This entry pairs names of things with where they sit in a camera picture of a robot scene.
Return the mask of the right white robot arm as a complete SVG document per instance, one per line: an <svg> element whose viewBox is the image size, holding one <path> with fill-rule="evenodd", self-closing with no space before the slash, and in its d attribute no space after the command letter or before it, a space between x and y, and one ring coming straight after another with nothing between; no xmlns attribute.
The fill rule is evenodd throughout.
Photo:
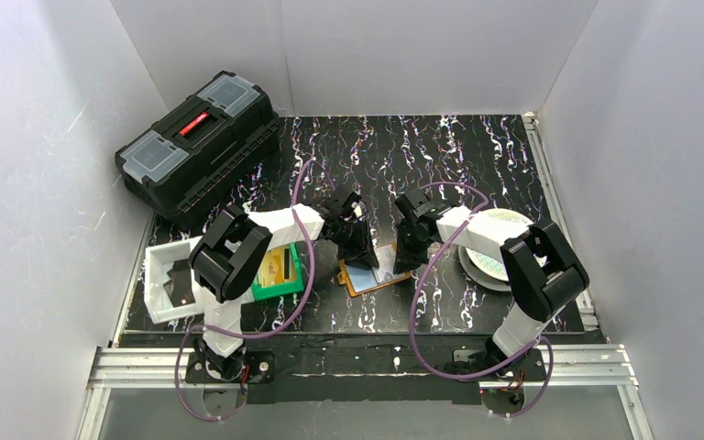
<svg viewBox="0 0 704 440"><path fill-rule="evenodd" d="M498 261L514 305L486 349L503 362L537 345L547 325L589 287L590 279L554 221L508 224L483 214L488 202L468 208L433 199L423 189L401 194L396 206L403 218L397 225L393 270L423 269L428 274L454 245Z"/></svg>

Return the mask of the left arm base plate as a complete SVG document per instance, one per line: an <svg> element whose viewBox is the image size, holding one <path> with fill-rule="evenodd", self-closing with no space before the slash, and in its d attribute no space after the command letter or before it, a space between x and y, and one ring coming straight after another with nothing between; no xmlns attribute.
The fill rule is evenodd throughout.
<svg viewBox="0 0 704 440"><path fill-rule="evenodd" d="M212 351L192 352L188 366L180 368L184 380L191 384L272 383L276 358L272 352L238 350L229 357Z"/></svg>

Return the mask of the orange leather card holder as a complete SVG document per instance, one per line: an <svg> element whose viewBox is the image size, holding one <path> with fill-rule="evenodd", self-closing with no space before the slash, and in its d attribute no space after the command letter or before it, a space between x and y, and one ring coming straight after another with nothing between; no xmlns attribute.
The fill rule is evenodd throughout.
<svg viewBox="0 0 704 440"><path fill-rule="evenodd" d="M340 272L337 281L344 286L350 297L380 290L384 287L406 281L413 273L405 271L394 272L396 257L396 244L390 243L375 249L375 255L379 261L377 269L361 269L348 266L343 260L339 260Z"/></svg>

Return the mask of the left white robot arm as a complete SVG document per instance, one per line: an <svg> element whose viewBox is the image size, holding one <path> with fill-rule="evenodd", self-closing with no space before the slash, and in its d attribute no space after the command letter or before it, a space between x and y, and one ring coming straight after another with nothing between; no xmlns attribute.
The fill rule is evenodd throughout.
<svg viewBox="0 0 704 440"><path fill-rule="evenodd" d="M308 204L269 212L224 209L189 256L203 306L203 335L194 343L200 358L217 369L235 362L244 344L240 334L243 295L257 278L267 252L302 240L328 240L346 265L374 270L375 255L362 199L349 189Z"/></svg>

